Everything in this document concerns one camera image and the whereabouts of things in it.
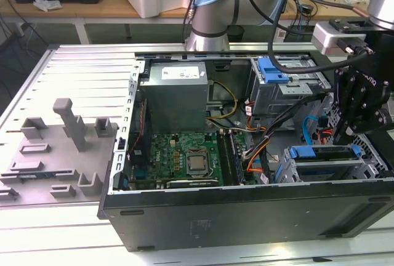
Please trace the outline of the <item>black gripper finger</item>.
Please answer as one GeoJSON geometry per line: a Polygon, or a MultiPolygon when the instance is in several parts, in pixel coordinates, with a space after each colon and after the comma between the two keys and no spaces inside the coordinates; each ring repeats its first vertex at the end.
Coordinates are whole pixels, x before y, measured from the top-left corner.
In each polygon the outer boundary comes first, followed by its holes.
{"type": "Polygon", "coordinates": [[[366,90],[361,77],[351,68],[336,70],[334,103],[338,108],[339,121],[334,133],[334,145],[347,145],[355,136],[353,125],[366,90]]]}
{"type": "Polygon", "coordinates": [[[346,104],[346,144],[353,142],[357,135],[389,126],[393,120],[384,108],[390,94],[355,93],[346,104]]]}

